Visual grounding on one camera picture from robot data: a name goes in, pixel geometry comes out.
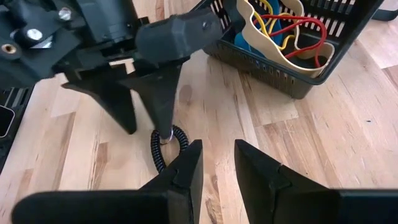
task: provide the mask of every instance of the beige foam strip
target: beige foam strip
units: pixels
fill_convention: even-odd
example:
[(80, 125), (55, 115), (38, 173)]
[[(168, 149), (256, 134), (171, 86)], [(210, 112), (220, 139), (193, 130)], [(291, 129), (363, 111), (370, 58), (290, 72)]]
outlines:
[[(282, 3), (288, 7), (289, 9), (293, 10), (295, 15), (297, 16), (304, 16), (304, 7), (299, 0), (281, 0)], [(304, 75), (308, 75), (310, 77), (317, 77), (322, 72), (322, 70), (330, 63), (330, 60), (335, 53), (335, 48), (333, 45), (329, 43), (324, 43), (320, 49), (320, 55), (326, 57), (328, 60), (324, 66), (320, 68), (303, 68), (299, 67), (292, 62), (288, 61), (282, 52), (278, 49), (278, 46), (271, 40), (270, 37), (264, 35), (262, 32), (257, 30), (257, 28), (251, 22), (251, 18), (254, 15), (254, 8), (253, 6), (248, 3), (246, 0), (237, 0), (236, 7), (239, 13), (243, 16), (244, 20), (246, 21), (246, 25), (242, 30), (243, 38), (246, 42), (260, 51), (267, 59), (272, 60), (276, 63), (279, 63), (285, 67), (291, 68), (292, 70), (302, 73)], [(297, 46), (297, 42), (300, 35), (300, 28), (297, 26), (294, 30), (296, 38), (295, 38), (295, 48), (299, 50)], [(315, 56), (316, 49), (308, 50), (297, 56), (302, 59), (312, 58)]]

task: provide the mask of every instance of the blue object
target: blue object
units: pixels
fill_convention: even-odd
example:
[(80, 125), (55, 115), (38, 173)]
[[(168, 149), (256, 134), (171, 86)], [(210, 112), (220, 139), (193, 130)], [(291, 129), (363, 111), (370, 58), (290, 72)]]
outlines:
[[(272, 11), (274, 12), (274, 15), (278, 15), (279, 14), (279, 1), (278, 0), (268, 0), (268, 3), (272, 7)], [(272, 29), (272, 32), (277, 32), (281, 29), (282, 29), (282, 27), (280, 26), (279, 20), (276, 20), (276, 23), (274, 25), (274, 28)], [(279, 34), (279, 35), (276, 35), (275, 37), (271, 37), (271, 39), (275, 42), (275, 44), (277, 44), (279, 46), (282, 43), (282, 38), (283, 38), (283, 34)]]
[(235, 41), (234, 41), (234, 45), (247, 50), (249, 52), (252, 52), (260, 57), (264, 57), (264, 55), (262, 53), (260, 53), (260, 51), (256, 50), (254, 47), (251, 47), (243, 38), (242, 32), (236, 34), (235, 36)]
[[(272, 7), (272, 11), (274, 12), (274, 14), (278, 14), (279, 13), (279, 1), (278, 0), (268, 0), (268, 3), (271, 5)], [(260, 23), (256, 24), (257, 29), (260, 29)], [(274, 28), (272, 29), (272, 32), (277, 32), (279, 30), (282, 29), (282, 26), (280, 25), (279, 20), (276, 21)], [(273, 40), (275, 42), (275, 44), (277, 45), (281, 45), (282, 43), (282, 38), (283, 38), (283, 34), (279, 34), (277, 36), (271, 37), (271, 40)], [(234, 40), (234, 44), (238, 47), (241, 47), (247, 51), (250, 51), (258, 56), (264, 57), (262, 53), (260, 53), (260, 51), (256, 50), (255, 48), (251, 47), (243, 38), (242, 32), (236, 34), (235, 36), (235, 40)]]

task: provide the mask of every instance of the brass insert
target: brass insert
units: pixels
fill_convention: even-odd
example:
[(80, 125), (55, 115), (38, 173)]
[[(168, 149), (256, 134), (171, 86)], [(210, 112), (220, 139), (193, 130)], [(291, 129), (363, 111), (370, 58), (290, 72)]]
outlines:
[(7, 54), (14, 54), (17, 52), (17, 49), (11, 44), (3, 44), (1, 50)]

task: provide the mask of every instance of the screw head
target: screw head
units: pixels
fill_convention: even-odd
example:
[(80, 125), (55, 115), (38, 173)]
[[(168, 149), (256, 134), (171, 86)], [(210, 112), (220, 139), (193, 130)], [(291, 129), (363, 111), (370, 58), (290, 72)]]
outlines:
[(205, 22), (203, 22), (203, 23), (201, 24), (201, 28), (202, 28), (203, 30), (207, 30), (207, 29), (209, 28), (209, 26), (210, 26), (210, 23), (207, 22), (207, 21), (205, 21)]
[(40, 40), (43, 38), (43, 34), (37, 29), (28, 30), (26, 35), (32, 40)]
[(63, 7), (59, 12), (58, 12), (58, 16), (60, 17), (60, 19), (62, 19), (63, 21), (69, 21), (72, 18), (72, 11), (67, 8), (67, 7)]

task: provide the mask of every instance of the spiral cable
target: spiral cable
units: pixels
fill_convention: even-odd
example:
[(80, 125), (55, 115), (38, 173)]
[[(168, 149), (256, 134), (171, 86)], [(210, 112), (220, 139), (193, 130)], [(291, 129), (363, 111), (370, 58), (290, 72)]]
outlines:
[[(176, 125), (173, 125), (173, 135), (178, 140), (180, 144), (180, 153), (185, 151), (189, 146), (189, 140), (185, 132)], [(166, 169), (166, 162), (164, 161), (162, 151), (160, 150), (160, 134), (158, 130), (154, 130), (150, 136), (150, 152), (152, 153), (152, 158), (154, 160), (156, 169), (161, 173)]]

